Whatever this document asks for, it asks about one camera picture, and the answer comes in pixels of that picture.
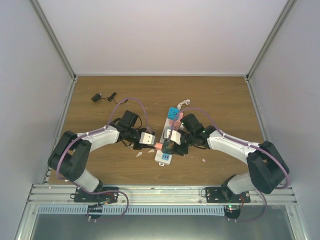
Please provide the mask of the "small pink plug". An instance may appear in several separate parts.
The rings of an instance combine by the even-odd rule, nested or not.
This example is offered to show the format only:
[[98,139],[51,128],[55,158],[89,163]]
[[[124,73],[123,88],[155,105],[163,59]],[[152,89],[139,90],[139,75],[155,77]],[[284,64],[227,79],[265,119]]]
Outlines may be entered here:
[[159,151],[161,151],[162,150],[162,146],[163,146],[163,144],[162,143],[160,143],[160,142],[157,142],[156,144],[155,144],[155,149],[156,150],[159,150]]

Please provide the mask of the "white power strip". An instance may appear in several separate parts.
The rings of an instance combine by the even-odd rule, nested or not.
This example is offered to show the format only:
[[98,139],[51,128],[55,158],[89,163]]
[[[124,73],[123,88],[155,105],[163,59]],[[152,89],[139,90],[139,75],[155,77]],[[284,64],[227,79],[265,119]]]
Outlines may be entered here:
[[166,141],[165,137],[168,135],[168,131],[173,126],[174,130],[178,130],[181,126],[180,119],[173,121],[172,119],[166,118],[164,127],[161,133],[160,141],[156,150],[154,161],[158,163],[160,167],[168,166],[172,161],[172,154],[169,150],[169,143]]

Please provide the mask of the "black plug with cable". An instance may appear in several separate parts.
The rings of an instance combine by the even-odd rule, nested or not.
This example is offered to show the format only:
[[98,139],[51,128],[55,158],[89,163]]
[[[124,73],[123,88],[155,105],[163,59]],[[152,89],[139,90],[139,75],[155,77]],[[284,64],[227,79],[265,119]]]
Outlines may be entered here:
[[121,100],[120,102],[117,102],[116,101],[116,96],[117,96],[117,93],[116,92],[113,92],[110,96],[108,97],[103,97],[101,93],[96,93],[92,98],[91,98],[91,101],[96,103],[100,100],[103,100],[103,101],[107,101],[107,102],[114,102],[115,104],[125,104],[128,99],[125,99],[125,100]]

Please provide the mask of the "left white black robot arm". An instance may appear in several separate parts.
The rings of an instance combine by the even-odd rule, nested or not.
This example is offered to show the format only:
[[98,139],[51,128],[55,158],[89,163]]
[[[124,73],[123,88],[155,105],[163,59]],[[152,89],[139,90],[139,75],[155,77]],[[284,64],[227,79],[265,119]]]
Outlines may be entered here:
[[103,197],[103,189],[99,187],[101,181],[86,169],[89,154],[123,140],[138,142],[141,134],[134,128],[137,120],[141,120],[140,116],[127,110],[121,118],[102,128],[86,133],[64,132],[48,158],[48,166],[58,176],[81,187],[90,201],[98,202]]

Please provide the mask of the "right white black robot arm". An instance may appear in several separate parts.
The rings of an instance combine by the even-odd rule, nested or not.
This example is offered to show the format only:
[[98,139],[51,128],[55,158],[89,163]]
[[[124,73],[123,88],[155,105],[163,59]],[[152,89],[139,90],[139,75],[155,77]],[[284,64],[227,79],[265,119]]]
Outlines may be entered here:
[[270,194],[280,184],[290,184],[290,170],[275,145],[269,141],[245,141],[220,130],[215,124],[204,127],[194,114],[180,120],[185,130],[168,130],[168,140],[173,142],[173,153],[185,155],[190,146],[203,147],[225,153],[247,165],[248,171],[230,176],[221,185],[221,196],[228,203],[240,194],[257,190]]

